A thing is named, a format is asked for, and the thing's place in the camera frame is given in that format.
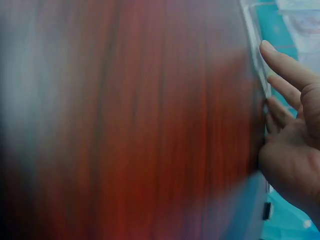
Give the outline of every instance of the finger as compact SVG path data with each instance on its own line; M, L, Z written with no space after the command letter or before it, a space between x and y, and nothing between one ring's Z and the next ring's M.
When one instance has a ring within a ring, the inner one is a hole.
M280 126L277 125L276 121L272 117L271 113L268 112L265 116L266 129L270 134L277 134L280 131Z
M300 96L301 93L298 89L292 86L289 82L277 75L271 75L268 77L268 82L277 90L287 101L287 103L298 110L301 106Z
M300 92L309 84L319 83L316 73L302 66L292 57L276 51L268 41L262 41L260 52L269 67Z
M294 116L286 109L275 97L267 99L269 111L278 122L281 128L284 128L288 123L294 120Z

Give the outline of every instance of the fingernail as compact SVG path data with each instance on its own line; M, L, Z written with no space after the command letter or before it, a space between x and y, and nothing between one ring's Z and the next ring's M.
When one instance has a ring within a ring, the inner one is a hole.
M270 42L263 40L261 46L267 51L277 51L274 46L270 44Z

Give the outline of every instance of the clear plastic container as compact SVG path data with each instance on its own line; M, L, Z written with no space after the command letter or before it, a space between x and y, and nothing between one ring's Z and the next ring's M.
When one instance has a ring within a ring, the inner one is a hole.
M320 73L320 0L240 0L254 67L265 95L272 94L270 73L260 53L262 40Z

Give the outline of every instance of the white object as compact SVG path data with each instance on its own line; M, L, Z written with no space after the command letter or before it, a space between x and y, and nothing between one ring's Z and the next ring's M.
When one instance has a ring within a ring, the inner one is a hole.
M320 10L320 0L276 0L281 11Z

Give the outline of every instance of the wooden surface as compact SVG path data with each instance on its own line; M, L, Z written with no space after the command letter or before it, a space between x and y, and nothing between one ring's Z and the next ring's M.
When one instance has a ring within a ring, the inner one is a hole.
M237 0L0 0L0 50L8 239L259 238Z

